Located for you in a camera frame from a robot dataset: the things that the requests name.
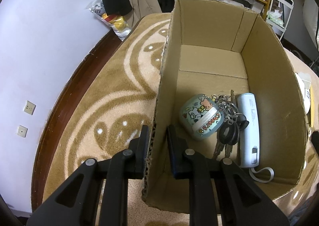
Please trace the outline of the brown cardboard box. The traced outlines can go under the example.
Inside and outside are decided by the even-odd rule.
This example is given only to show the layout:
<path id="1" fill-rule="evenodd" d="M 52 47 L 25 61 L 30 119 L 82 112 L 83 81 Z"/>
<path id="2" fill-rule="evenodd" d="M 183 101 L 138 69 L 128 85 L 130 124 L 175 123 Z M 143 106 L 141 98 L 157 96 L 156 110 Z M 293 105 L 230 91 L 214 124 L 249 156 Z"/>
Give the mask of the brown cardboard box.
<path id="1" fill-rule="evenodd" d="M 182 105 L 196 94 L 234 92 L 256 98 L 260 128 L 259 169 L 275 176 L 260 188 L 277 200 L 298 184 L 307 130 L 302 94 L 286 52 L 272 28 L 248 9 L 214 0 L 176 0 L 160 71 L 155 136 L 144 183 L 144 202 L 164 211 L 189 211 L 189 183 L 170 169 L 165 130 L 210 158 L 216 138 L 193 140 L 178 120 Z"/>

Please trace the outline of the white square charger box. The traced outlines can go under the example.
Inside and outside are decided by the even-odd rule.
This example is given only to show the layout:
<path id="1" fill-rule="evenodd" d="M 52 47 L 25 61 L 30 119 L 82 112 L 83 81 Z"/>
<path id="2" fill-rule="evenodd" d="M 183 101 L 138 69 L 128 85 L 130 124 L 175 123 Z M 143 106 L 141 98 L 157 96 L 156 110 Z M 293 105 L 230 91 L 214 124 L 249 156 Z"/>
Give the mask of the white square charger box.
<path id="1" fill-rule="evenodd" d="M 299 88 L 303 97 L 303 105 L 305 109 L 305 113 L 308 114 L 311 107 L 311 96 L 310 96 L 310 88 L 311 88 L 311 77 L 307 73 L 295 73 L 295 76 L 298 81 Z"/>

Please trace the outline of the white cylindrical lint device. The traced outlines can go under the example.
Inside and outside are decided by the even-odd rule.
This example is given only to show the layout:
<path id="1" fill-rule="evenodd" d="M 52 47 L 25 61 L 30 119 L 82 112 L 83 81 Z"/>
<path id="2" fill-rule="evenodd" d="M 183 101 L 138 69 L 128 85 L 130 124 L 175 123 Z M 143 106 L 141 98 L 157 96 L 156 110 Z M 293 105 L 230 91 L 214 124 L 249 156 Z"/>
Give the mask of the white cylindrical lint device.
<path id="1" fill-rule="evenodd" d="M 240 167 L 247 168 L 249 175 L 256 182 L 269 183 L 273 180 L 275 174 L 272 168 L 264 167 L 260 170 L 255 170 L 260 163 L 260 130 L 255 95 L 252 93 L 239 95 L 237 97 L 237 106 L 239 113 L 243 114 L 245 121 L 248 122 L 247 127 L 241 131 L 240 136 Z M 269 179 L 263 180 L 255 176 L 255 174 L 266 170 L 270 173 Z"/>

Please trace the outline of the bunch of keys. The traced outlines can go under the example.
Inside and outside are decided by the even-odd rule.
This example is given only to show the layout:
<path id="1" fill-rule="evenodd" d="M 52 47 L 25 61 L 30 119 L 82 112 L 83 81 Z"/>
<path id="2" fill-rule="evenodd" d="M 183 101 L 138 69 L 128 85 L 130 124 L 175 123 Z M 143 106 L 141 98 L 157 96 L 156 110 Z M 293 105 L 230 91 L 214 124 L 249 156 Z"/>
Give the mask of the bunch of keys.
<path id="1" fill-rule="evenodd" d="M 230 91 L 229 96 L 214 96 L 214 100 L 224 115 L 223 123 L 217 130 L 217 142 L 213 153 L 213 159 L 216 160 L 222 151 L 225 152 L 225 158 L 230 157 L 233 146 L 240 140 L 240 133 L 248 127 L 249 122 L 236 106 L 234 90 Z"/>

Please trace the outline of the cartoon earbuds case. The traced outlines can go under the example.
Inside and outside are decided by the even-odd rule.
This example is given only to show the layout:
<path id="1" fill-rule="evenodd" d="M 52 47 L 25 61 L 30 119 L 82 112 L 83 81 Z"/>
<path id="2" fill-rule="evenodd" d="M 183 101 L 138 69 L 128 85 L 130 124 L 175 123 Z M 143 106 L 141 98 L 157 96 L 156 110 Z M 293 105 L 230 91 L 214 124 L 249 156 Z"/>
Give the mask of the cartoon earbuds case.
<path id="1" fill-rule="evenodd" d="M 204 140 L 224 123 L 224 113 L 211 97 L 197 94 L 179 110 L 179 121 L 194 140 Z"/>

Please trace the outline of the white metal trolley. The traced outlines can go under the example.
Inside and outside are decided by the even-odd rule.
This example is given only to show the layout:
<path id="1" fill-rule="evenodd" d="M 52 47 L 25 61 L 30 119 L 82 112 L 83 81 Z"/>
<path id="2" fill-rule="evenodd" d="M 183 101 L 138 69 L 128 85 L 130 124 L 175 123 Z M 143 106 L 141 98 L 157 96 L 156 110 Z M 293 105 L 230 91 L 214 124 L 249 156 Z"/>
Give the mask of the white metal trolley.
<path id="1" fill-rule="evenodd" d="M 293 0 L 270 1 L 269 10 L 266 15 L 266 23 L 275 29 L 275 32 L 280 33 L 280 40 L 283 38 L 287 30 L 293 9 Z"/>

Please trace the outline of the plastic bag with toys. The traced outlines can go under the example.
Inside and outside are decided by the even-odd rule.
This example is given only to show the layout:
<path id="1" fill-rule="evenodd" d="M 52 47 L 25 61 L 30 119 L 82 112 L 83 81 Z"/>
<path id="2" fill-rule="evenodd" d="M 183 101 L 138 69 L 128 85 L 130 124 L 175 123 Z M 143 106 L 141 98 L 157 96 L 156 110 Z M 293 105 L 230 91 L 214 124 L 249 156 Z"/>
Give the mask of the plastic bag with toys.
<path id="1" fill-rule="evenodd" d="M 131 27 L 127 24 L 125 18 L 118 14 L 108 15 L 106 13 L 102 0 L 93 0 L 90 2 L 86 9 L 88 9 L 96 18 L 101 20 L 105 25 L 112 28 L 116 36 L 121 40 L 125 40 L 129 33 L 131 33 Z"/>

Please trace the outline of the lower white wall socket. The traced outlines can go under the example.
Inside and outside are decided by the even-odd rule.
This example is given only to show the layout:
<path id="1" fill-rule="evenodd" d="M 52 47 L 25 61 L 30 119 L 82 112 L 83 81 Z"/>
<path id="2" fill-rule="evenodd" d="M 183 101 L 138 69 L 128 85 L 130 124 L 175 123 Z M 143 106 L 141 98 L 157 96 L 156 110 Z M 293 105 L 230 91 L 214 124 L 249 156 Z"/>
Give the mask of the lower white wall socket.
<path id="1" fill-rule="evenodd" d="M 27 127 L 24 127 L 22 125 L 19 125 L 18 126 L 18 129 L 17 129 L 17 135 L 22 137 L 22 138 L 25 138 L 27 136 L 27 132 L 28 132 L 28 128 Z"/>

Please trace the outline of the white wall socket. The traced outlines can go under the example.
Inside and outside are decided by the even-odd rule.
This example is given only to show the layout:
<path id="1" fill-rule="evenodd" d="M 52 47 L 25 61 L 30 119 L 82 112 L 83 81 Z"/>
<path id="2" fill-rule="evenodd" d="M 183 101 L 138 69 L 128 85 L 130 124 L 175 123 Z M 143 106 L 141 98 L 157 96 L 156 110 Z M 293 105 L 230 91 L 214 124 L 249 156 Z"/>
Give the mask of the white wall socket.
<path id="1" fill-rule="evenodd" d="M 27 100 L 25 107 L 24 107 L 24 112 L 27 114 L 33 115 L 35 108 L 36 108 L 36 105 Z"/>
<path id="2" fill-rule="evenodd" d="M 25 138 L 27 136 L 27 132 L 28 132 L 28 128 L 27 127 L 24 127 L 22 125 L 19 125 L 18 126 L 18 129 L 17 129 L 17 135 L 22 137 L 22 138 Z"/>

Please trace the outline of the upper white wall socket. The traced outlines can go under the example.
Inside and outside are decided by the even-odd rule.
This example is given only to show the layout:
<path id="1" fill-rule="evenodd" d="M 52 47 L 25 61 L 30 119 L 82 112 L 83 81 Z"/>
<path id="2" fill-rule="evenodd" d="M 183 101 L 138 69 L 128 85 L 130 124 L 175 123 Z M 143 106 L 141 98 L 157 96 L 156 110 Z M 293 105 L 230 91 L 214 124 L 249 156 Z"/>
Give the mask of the upper white wall socket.
<path id="1" fill-rule="evenodd" d="M 33 115 L 35 108 L 36 108 L 36 105 L 27 100 L 25 107 L 24 107 L 24 112 L 27 114 Z"/>

